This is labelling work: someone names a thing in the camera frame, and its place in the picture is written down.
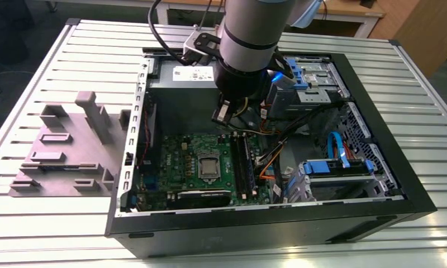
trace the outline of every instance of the slotted aluminum surface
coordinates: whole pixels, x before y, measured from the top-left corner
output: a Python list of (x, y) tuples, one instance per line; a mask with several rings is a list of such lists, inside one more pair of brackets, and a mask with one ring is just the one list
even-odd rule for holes
[[(171, 47), (191, 28), (159, 26)], [(440, 211), (342, 245), (142, 261), (103, 237), (110, 198), (12, 198), (10, 183), (43, 124), (47, 103), (68, 112), (94, 90), (109, 113), (130, 109), (142, 47), (158, 46), (145, 24), (66, 26), (0, 130), (0, 264), (43, 267), (447, 267), (447, 109), (405, 52), (384, 40), (285, 34), (281, 50), (342, 52), (353, 64)]]

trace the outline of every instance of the blue plastic latch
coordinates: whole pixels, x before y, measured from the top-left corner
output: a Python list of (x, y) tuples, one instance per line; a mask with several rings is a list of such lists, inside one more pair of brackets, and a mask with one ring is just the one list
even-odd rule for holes
[(296, 89), (308, 89), (309, 88), (309, 83), (305, 81), (304, 70), (298, 66), (297, 60), (296, 59), (287, 59), (286, 61), (289, 62), (293, 74), (294, 74), (296, 79), (297, 79), (297, 83), (293, 86), (293, 88), (296, 88)]
[(330, 173), (330, 167), (326, 161), (313, 161), (309, 163), (314, 173)]
[(368, 160), (365, 161), (365, 163), (366, 163), (366, 166), (368, 166), (368, 170), (370, 171), (370, 173), (373, 173), (373, 172), (374, 172), (373, 161), (372, 161), (370, 159), (368, 159)]
[(297, 182), (297, 176), (294, 176), (289, 182), (289, 186), (285, 188), (285, 195), (287, 196), (289, 195), (289, 189), (291, 189), (293, 185), (296, 184)]
[(304, 168), (305, 168), (305, 173), (306, 174), (312, 174), (314, 171), (312, 169), (312, 165), (309, 163), (304, 164)]

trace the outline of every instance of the label sticker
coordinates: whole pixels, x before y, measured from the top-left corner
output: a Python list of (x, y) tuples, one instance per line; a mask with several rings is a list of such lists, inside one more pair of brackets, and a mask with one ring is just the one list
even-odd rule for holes
[(267, 109), (261, 109), (261, 116), (263, 119), (267, 119)]
[(293, 173), (293, 167), (287, 166), (286, 169), (285, 169), (283, 174), (290, 175), (291, 173)]
[(274, 184), (274, 192), (277, 193), (278, 196), (281, 196), (282, 189), (281, 189), (281, 187), (277, 184)]
[(214, 81), (213, 66), (175, 66), (174, 81)]

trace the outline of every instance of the aluminum profile table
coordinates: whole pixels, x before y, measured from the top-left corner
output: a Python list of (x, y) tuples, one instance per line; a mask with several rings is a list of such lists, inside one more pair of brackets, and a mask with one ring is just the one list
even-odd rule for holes
[[(94, 90), (109, 113), (131, 107), (147, 25), (70, 20), (0, 129), (0, 264), (42, 267), (447, 267), (447, 106), (404, 49), (386, 40), (285, 34), (281, 50), (345, 53), (412, 162), (438, 212), (340, 245), (137, 260), (103, 236), (109, 197), (12, 198), (10, 183), (31, 149), (47, 103), (68, 112)], [(190, 27), (158, 26), (173, 47)]]

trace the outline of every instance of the black cable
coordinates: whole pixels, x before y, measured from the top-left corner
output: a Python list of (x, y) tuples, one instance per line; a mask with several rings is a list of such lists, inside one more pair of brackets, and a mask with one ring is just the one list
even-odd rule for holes
[(178, 61), (182, 65), (187, 66), (187, 65), (190, 65), (190, 63), (189, 63), (186, 60), (183, 60), (183, 59), (178, 56), (178, 54), (174, 53), (174, 51), (171, 50), (170, 46), (166, 44), (165, 40), (162, 39), (162, 37), (161, 37), (161, 35), (159, 35), (158, 31), (157, 31), (155, 24), (154, 24), (154, 22), (153, 22), (153, 13), (155, 12), (157, 7), (158, 7), (158, 5), (159, 5), (161, 2), (162, 2), (162, 0), (155, 0), (153, 6), (151, 6), (151, 8), (150, 8), (150, 13), (149, 13), (149, 24), (150, 24), (151, 32), (153, 32), (153, 34), (155, 35), (155, 38), (157, 38), (159, 44), (163, 46), (166, 52), (173, 56), (173, 58), (177, 59), (177, 61)]
[(324, 0), (324, 5), (325, 5), (325, 11), (324, 11), (324, 20), (328, 20), (329, 17), (329, 6), (328, 6), (328, 2)]
[(309, 113), (298, 117), (289, 125), (287, 127), (282, 130), (282, 133), (279, 134), (277, 141), (274, 143), (274, 146), (270, 147), (273, 148), (270, 152), (265, 152), (262, 155), (262, 159), (266, 159), (270, 155), (273, 155), (279, 148), (283, 146), (283, 143), (289, 139), (290, 135), (294, 134), (294, 132), (305, 126), (314, 116), (317, 116), (320, 113), (322, 113), (325, 110), (332, 109), (332, 108), (338, 108), (346, 104), (345, 101), (334, 102), (330, 104), (322, 104), (320, 105), (316, 109), (313, 109)]
[(209, 4), (207, 4), (207, 8), (206, 8), (206, 12), (203, 13), (203, 16), (202, 16), (202, 21), (201, 21), (201, 25), (199, 25), (199, 31), (202, 29), (202, 26), (203, 26), (203, 22), (206, 20), (206, 16), (207, 16), (207, 13), (209, 13), (209, 9), (210, 9), (210, 5), (213, 4), (213, 0), (209, 1)]
[(226, 0), (221, 0), (219, 9), (217, 10), (217, 14), (214, 16), (214, 27), (217, 26), (217, 17), (218, 17), (218, 15), (221, 13), (221, 9), (222, 9), (222, 6), (225, 5), (225, 1)]
[(253, 127), (249, 125), (247, 121), (242, 118), (242, 116), (237, 116), (238, 120), (242, 122), (242, 124), (245, 124), (247, 129), (253, 129)]

